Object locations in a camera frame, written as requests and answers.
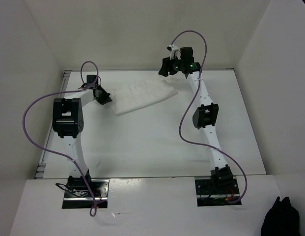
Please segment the white pleated skirt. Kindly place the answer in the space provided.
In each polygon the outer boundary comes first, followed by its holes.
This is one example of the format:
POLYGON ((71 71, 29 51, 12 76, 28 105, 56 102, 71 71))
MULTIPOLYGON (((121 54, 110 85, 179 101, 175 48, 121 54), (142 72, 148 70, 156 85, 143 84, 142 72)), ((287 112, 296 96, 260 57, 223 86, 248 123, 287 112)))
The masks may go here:
POLYGON ((111 90, 110 108, 114 115, 124 115, 167 100, 177 93, 165 79, 145 79, 111 90))

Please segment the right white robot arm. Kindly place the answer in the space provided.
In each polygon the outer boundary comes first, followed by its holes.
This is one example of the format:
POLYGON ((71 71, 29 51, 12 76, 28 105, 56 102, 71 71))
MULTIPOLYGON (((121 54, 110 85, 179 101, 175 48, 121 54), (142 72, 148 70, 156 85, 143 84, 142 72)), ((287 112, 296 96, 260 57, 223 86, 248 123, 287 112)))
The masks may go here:
POLYGON ((188 80, 194 97, 192 102, 197 108, 192 116, 193 125, 207 140, 207 147, 212 150, 210 157, 211 176, 209 196, 214 193, 222 193, 232 184, 233 174, 221 153, 220 143, 216 133, 216 121, 219 106, 211 99, 203 76, 200 72, 200 63, 195 62, 192 47, 179 48, 174 44, 167 46, 170 56, 162 60, 159 75, 167 77, 181 72, 188 80))

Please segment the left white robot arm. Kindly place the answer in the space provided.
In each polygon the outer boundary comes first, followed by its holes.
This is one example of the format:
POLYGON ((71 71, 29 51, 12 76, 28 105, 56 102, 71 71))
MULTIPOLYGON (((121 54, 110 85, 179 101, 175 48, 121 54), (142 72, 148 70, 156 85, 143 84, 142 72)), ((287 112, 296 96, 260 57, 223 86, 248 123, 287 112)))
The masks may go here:
POLYGON ((93 190, 81 144, 84 128, 83 106, 94 100, 101 105, 112 102, 110 94, 102 88, 101 79, 97 75, 87 75, 81 89, 82 92, 66 98, 54 99, 52 119, 52 128, 63 142, 65 154, 70 157, 69 178, 64 190, 75 197, 88 196, 93 190))

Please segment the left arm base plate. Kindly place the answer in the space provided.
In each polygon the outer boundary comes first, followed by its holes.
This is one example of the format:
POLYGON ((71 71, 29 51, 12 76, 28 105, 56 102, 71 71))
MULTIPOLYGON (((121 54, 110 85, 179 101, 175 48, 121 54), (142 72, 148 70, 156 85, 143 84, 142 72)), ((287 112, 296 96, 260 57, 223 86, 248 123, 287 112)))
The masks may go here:
MULTIPOLYGON (((69 183, 56 183, 64 192, 62 209, 83 209, 94 206, 93 198, 84 182, 77 187, 70 187, 69 183)), ((92 179, 90 188, 97 202, 97 208, 108 208, 109 179, 92 179)))

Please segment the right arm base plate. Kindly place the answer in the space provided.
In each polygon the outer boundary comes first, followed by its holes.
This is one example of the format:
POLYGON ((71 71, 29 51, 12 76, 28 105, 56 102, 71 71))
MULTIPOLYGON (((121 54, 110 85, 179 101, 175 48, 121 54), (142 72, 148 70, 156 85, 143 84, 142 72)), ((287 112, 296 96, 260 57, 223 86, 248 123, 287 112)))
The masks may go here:
POLYGON ((198 207, 229 206, 229 201, 236 201, 240 197, 237 180, 219 190, 214 190, 211 180, 206 178, 196 178, 195 191, 198 207))

